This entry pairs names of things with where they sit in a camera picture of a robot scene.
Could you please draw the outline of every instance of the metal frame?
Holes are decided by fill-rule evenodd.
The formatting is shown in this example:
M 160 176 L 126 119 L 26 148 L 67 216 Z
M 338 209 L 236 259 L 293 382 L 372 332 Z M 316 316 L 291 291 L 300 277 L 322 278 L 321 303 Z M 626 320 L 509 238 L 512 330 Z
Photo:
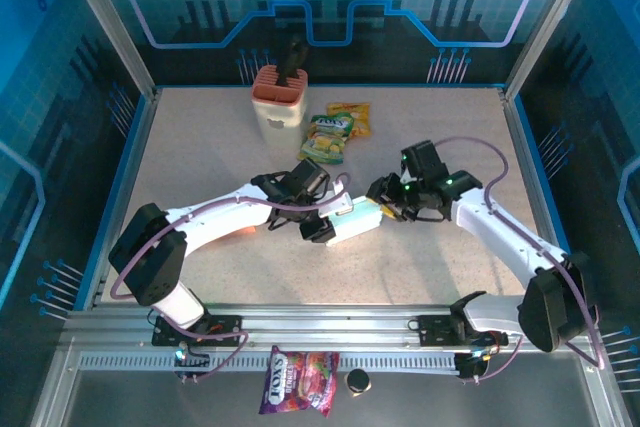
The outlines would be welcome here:
M 554 0 L 552 2 L 546 18 L 519 57 L 509 77 L 506 94 L 503 96 L 505 116 L 536 224 L 540 234 L 555 243 L 562 243 L 562 239 L 559 239 L 555 232 L 553 216 L 545 201 L 544 189 L 537 175 L 535 162 L 527 145 L 525 128 L 514 100 L 570 1 Z M 153 80 L 113 4 L 110 0 L 88 0 L 88 2 L 136 84 L 145 97 L 151 100 L 150 103 L 155 110 L 156 104 L 153 101 L 156 91 Z M 136 143 L 130 154 L 131 159 L 128 161 L 128 172 L 137 170 L 148 132 L 149 130 L 144 128 L 137 133 Z M 110 245 L 109 240 L 113 240 L 122 222 L 122 215 L 128 203 L 126 191 L 126 188 L 121 188 L 116 195 L 113 219 L 109 220 L 104 235 L 107 245 Z M 104 248 L 97 252 L 98 266 L 105 264 L 105 252 Z M 96 270 L 91 280 L 89 299 L 92 299 L 93 295 L 100 290 L 100 280 L 104 271 L 105 269 L 100 268 Z M 83 307 L 89 309 L 91 305 L 87 301 Z M 254 359 L 264 358 L 273 344 L 291 350 L 339 350 L 345 352 L 347 356 L 353 356 L 354 359 L 367 353 L 391 356 L 389 358 L 409 353 L 417 358 L 426 358 L 430 355 L 438 355 L 442 349 L 421 348 L 416 334 L 408 330 L 407 322 L 418 314 L 448 314 L 449 312 L 446 307 L 428 305 L 392 307 L 217 305 L 213 310 L 220 314 L 233 313 L 243 316 L 244 327 L 251 333 L 244 355 Z M 173 349 L 153 347 L 149 344 L 152 327 L 146 321 L 146 314 L 146 309 L 137 306 L 110 304 L 100 304 L 98 308 L 84 312 L 72 312 L 65 323 L 58 350 L 31 425 L 45 427 L 63 423 L 74 388 L 78 384 L 79 370 L 141 370 L 140 365 L 132 359 L 142 359 L 144 363 L 144 359 L 152 358 L 159 362 L 158 365 L 151 366 L 153 370 L 171 368 L 166 360 L 169 357 L 166 356 L 171 356 Z M 583 349 L 590 349 L 586 337 L 580 337 L 575 341 Z M 510 347 L 504 350 L 508 352 L 513 345 L 514 342 L 510 342 Z M 222 358 L 229 350 L 221 348 L 212 352 L 221 354 L 219 358 Z M 456 351 L 468 352 L 468 349 L 448 349 L 448 352 Z M 524 342 L 522 351 L 539 354 L 537 349 L 528 342 Z M 91 360 L 101 356 L 104 358 L 103 361 Z M 600 425 L 631 426 L 631 420 L 624 407 L 611 366 L 607 364 L 605 370 L 599 371 L 583 361 L 580 362 Z M 397 365 L 384 367 L 388 371 L 394 371 L 397 368 Z
M 87 2 L 136 86 L 147 101 L 152 102 L 156 93 L 155 84 L 113 2 L 111 0 L 87 0 Z
M 544 20 L 538 25 L 533 35 L 529 37 L 522 53 L 518 57 L 518 60 L 516 60 L 514 68 L 511 70 L 511 74 L 509 74 L 506 83 L 507 100 L 513 101 L 520 92 L 520 89 L 538 61 L 558 23 L 567 12 L 570 2 L 571 0 L 552 1 L 544 16 Z
M 212 309 L 219 314 L 242 315 L 244 327 L 251 332 L 243 351 L 245 360 L 241 358 L 231 371 L 263 371 L 274 344 L 285 350 L 338 350 L 345 353 L 348 365 L 366 365 L 378 372 L 425 372 L 433 366 L 433 359 L 447 356 L 442 348 L 420 347 L 417 334 L 407 325 L 419 314 L 447 314 L 446 307 L 225 305 Z M 152 327 L 146 314 L 146 309 L 137 306 L 103 306 L 70 314 L 32 427 L 62 424 L 77 386 L 78 371 L 171 370 L 170 359 L 175 349 L 150 345 Z M 586 337 L 574 340 L 579 347 L 589 349 Z M 504 352 L 512 351 L 514 344 L 511 341 Z M 212 348 L 210 352 L 219 362 L 230 350 L 233 349 Z M 447 348 L 446 352 L 469 352 L 469 348 Z M 539 352 L 528 341 L 523 343 L 521 352 L 549 355 Z M 569 350 L 561 348 L 557 352 Z M 599 371 L 584 362 L 582 365 L 599 425 L 631 426 L 610 366 Z M 440 374 L 451 375 L 446 361 L 438 370 Z

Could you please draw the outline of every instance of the snack package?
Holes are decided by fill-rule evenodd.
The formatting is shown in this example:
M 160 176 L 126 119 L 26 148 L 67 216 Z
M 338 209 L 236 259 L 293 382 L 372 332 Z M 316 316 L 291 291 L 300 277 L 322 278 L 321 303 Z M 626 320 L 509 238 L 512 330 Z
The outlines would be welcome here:
M 325 164 L 341 164 L 344 160 L 345 141 L 351 134 L 353 124 L 354 119 L 348 113 L 314 115 L 298 159 L 310 158 Z
M 371 127 L 369 126 L 369 107 L 370 103 L 362 104 L 345 104 L 342 102 L 333 102 L 327 105 L 327 114 L 336 115 L 341 112 L 351 114 L 355 123 L 351 130 L 350 139 L 353 137 L 369 137 L 371 135 Z
M 337 388 L 340 354 L 335 352 L 281 352 L 271 348 L 260 414 L 319 410 L 329 417 Z

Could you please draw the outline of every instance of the white arm segment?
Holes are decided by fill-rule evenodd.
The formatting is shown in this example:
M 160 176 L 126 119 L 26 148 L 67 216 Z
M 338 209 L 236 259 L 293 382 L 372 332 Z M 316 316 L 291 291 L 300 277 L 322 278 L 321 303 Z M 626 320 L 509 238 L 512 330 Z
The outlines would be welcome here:
M 531 232 L 522 223 L 491 199 L 494 210 L 499 210 L 502 215 L 516 224 L 527 234 L 533 237 L 544 250 L 562 262 L 565 252 L 537 234 Z M 452 206 L 452 220 L 474 235 L 487 246 L 518 278 L 524 288 L 529 285 L 529 280 L 535 277 L 538 268 L 551 269 L 553 264 L 542 257 L 528 242 L 520 237 L 510 227 L 505 225 L 495 215 L 489 213 L 484 202 L 484 189 L 472 189 L 462 194 L 460 200 L 454 201 Z
M 167 221 L 175 222 L 180 217 L 193 212 L 198 207 L 228 197 L 253 197 L 267 199 L 266 194 L 255 185 L 246 184 L 227 195 L 217 199 L 208 200 L 201 204 L 171 209 L 167 211 Z M 236 230 L 254 227 L 267 222 L 271 214 L 271 207 L 260 204 L 228 204 L 214 207 L 209 212 L 202 214 L 191 222 L 182 224 L 176 228 L 187 235 L 187 251 L 185 257 L 209 242 L 224 237 Z M 169 317 L 183 329 L 188 329 L 195 324 L 204 314 L 204 309 L 198 299 L 187 289 L 182 282 L 178 282 L 176 288 L 169 295 L 153 305 Z
M 169 221 L 169 223 L 175 222 L 183 215 L 193 212 L 198 207 L 229 197 L 253 197 L 255 199 L 267 200 L 267 195 L 262 189 L 255 185 L 245 184 L 238 190 L 218 197 L 217 199 L 207 200 L 201 204 L 183 207 L 182 209 L 170 209 L 167 211 L 167 221 Z M 234 203 L 214 207 L 209 212 L 199 215 L 192 221 L 184 223 L 176 229 L 178 232 L 187 234 L 187 251 L 184 256 L 187 257 L 203 245 L 220 237 L 224 237 L 225 235 L 229 235 L 236 230 L 264 224 L 269 220 L 271 210 L 271 207 L 266 205 L 248 203 Z
M 565 253 L 559 247 L 541 239 L 522 223 L 491 199 L 494 210 L 516 224 L 533 237 L 559 262 Z M 452 220 L 482 241 L 518 278 L 524 288 L 535 277 L 538 268 L 551 269 L 553 264 L 542 257 L 528 242 L 505 225 L 495 215 L 489 213 L 484 202 L 484 189 L 472 189 L 462 194 L 460 200 L 453 202 Z M 495 296 L 484 294 L 470 301 L 464 313 L 471 326 L 478 332 L 496 330 L 522 334 L 518 322 L 517 307 L 522 303 L 521 295 Z

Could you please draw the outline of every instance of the black bottle cap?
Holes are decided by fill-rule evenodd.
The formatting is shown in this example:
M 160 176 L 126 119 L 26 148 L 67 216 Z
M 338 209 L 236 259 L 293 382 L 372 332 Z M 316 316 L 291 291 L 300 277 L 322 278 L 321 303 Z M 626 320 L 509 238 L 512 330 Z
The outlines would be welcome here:
M 347 375 L 347 387 L 355 394 L 361 394 L 369 388 L 369 374 L 362 369 L 354 369 Z

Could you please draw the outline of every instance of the glass panel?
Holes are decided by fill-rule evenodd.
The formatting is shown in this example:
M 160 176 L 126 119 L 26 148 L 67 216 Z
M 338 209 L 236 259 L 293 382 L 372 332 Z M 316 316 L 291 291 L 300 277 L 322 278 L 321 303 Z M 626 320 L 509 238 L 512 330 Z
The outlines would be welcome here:
M 247 84 L 293 34 L 329 83 L 502 83 L 546 0 L 113 0 L 158 84 Z
M 521 92 L 569 244 L 595 260 L 601 328 L 612 333 L 629 325 L 635 335 L 640 331 L 639 5 L 640 0 L 573 0 Z M 620 334 L 607 342 L 628 339 Z M 619 355 L 616 360 L 633 357 Z M 626 364 L 632 371 L 636 365 Z M 637 414 L 637 394 L 625 399 L 635 402 Z
M 0 0 L 0 12 L 0 412 L 9 426 L 30 421 L 139 93 L 84 0 Z

